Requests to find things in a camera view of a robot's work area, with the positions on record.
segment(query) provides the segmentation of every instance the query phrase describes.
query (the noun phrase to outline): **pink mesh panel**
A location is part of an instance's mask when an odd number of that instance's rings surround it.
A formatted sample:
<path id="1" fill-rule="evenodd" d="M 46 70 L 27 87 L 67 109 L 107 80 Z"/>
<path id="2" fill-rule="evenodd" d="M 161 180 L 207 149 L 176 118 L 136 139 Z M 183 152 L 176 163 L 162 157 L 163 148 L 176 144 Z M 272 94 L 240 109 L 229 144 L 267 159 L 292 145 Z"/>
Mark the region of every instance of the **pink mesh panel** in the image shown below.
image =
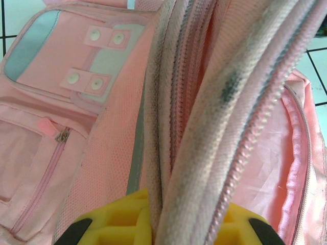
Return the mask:
<path id="1" fill-rule="evenodd" d="M 54 239 L 81 214 L 126 194 L 135 127 L 155 24 L 149 24 L 122 68 L 88 142 Z"/>
<path id="2" fill-rule="evenodd" d="M 157 11 L 162 0 L 135 0 L 135 9 L 145 11 Z"/>

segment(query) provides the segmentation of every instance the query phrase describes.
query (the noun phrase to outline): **yellow plastic part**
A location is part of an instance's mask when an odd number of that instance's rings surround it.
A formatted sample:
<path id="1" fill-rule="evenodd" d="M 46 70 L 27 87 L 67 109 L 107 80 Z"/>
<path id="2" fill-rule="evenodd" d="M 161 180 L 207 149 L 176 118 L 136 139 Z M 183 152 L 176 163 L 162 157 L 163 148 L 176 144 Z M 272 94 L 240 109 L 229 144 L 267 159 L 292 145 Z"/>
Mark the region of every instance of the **yellow plastic part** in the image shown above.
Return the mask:
<path id="1" fill-rule="evenodd" d="M 152 230 L 148 192 L 135 192 L 79 217 L 76 222 L 91 218 L 93 221 L 78 245 L 151 245 Z M 231 204 L 215 245 L 262 245 L 249 223 L 261 216 L 236 204 Z"/>
<path id="2" fill-rule="evenodd" d="M 249 223 L 250 218 L 268 223 L 261 216 L 231 203 L 214 245 L 262 245 Z"/>
<path id="3" fill-rule="evenodd" d="M 99 209 L 77 221 L 93 221 L 78 245 L 151 245 L 152 230 L 148 192 L 135 192 Z"/>

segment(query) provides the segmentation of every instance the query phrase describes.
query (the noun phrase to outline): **pink piping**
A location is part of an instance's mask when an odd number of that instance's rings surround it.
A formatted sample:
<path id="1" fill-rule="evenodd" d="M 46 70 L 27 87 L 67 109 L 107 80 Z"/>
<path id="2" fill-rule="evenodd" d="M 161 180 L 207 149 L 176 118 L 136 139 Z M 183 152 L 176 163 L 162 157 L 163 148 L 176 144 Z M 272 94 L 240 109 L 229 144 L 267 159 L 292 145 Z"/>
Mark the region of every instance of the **pink piping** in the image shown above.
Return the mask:
<path id="1" fill-rule="evenodd" d="M 283 94 L 282 100 L 290 116 L 290 122 L 293 128 L 292 144 L 294 156 L 294 161 L 291 165 L 290 172 L 287 178 L 287 196 L 282 207 L 281 221 L 278 226 L 278 234 L 283 240 L 285 240 L 291 229 L 289 227 L 290 217 L 292 210 L 294 210 L 293 206 L 295 195 L 298 193 L 297 183 L 299 181 L 299 170 L 301 165 L 304 164 L 304 152 L 301 150 L 301 146 L 304 144 L 305 141 L 303 141 L 303 126 L 297 113 L 297 108 L 293 105 L 294 102 L 292 102 L 292 99 L 285 94 Z"/>

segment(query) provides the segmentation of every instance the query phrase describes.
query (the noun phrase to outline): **zipper pull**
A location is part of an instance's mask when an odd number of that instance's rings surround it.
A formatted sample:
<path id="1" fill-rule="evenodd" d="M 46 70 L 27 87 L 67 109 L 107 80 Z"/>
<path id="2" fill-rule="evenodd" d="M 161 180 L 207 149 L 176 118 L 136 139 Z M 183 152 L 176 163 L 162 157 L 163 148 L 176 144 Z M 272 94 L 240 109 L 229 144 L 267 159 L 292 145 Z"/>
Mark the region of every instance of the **zipper pull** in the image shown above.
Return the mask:
<path id="1" fill-rule="evenodd" d="M 42 118 L 37 127 L 45 135 L 56 140 L 58 143 L 65 143 L 69 137 L 69 128 L 66 128 L 63 131 L 59 131 L 48 118 Z"/>
<path id="2" fill-rule="evenodd" d="M 61 131 L 60 134 L 56 137 L 56 141 L 58 143 L 66 143 L 69 137 L 69 128 Z"/>

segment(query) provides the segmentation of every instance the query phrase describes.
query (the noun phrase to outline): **gray trim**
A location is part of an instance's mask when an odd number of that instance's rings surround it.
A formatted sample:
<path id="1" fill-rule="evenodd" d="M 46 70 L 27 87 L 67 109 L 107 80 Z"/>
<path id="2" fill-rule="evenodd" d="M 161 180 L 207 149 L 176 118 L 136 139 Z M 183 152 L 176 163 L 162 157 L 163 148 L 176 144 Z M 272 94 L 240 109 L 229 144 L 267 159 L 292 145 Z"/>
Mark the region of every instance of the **gray trim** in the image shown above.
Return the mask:
<path id="1" fill-rule="evenodd" d="M 136 192 L 141 179 L 142 163 L 144 152 L 144 85 L 139 106 L 138 117 L 135 130 L 134 150 L 132 156 L 131 169 L 127 183 L 126 195 Z"/>

